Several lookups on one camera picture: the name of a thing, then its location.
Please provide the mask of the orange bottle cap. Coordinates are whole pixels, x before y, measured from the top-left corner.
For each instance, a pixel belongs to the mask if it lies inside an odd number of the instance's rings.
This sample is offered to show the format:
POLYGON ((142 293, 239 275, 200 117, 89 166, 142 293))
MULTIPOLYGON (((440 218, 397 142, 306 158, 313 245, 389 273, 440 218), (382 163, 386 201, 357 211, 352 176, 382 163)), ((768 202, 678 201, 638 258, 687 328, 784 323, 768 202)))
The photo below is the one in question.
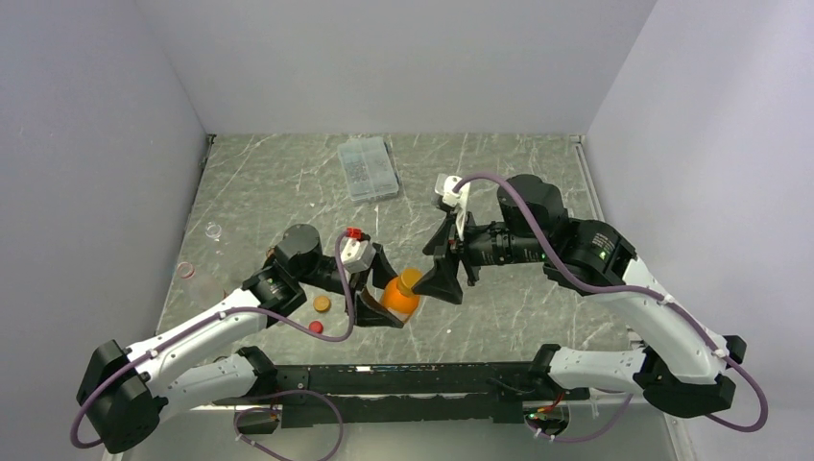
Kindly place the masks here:
POLYGON ((331 306, 331 300, 326 296, 318 296, 313 300, 313 308, 317 312, 325 313, 331 306))
POLYGON ((415 295, 414 287, 421 278, 422 272, 419 269, 405 268, 396 280, 397 290, 405 297, 413 297, 415 295))

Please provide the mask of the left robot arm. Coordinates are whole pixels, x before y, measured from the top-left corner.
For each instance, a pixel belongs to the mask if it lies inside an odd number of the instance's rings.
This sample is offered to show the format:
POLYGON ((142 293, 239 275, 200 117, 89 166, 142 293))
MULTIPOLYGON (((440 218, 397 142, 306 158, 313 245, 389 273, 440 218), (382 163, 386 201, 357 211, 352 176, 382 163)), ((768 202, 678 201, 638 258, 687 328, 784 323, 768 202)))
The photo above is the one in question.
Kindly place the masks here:
POLYGON ((77 449, 99 445, 127 451, 163 422, 201 404, 227 398, 268 400, 276 387, 275 365, 257 348, 243 348, 205 365, 217 349, 285 324, 325 342, 344 342, 355 328, 402 328, 367 286, 384 289, 397 277, 383 247, 357 228, 340 233, 331 255, 319 232, 294 225, 273 246, 261 267, 211 307, 151 338, 121 346, 109 340, 91 354, 79 386, 80 407, 69 429, 77 449), (310 285, 342 295, 347 329, 335 336, 311 330, 290 316, 306 301, 310 285))

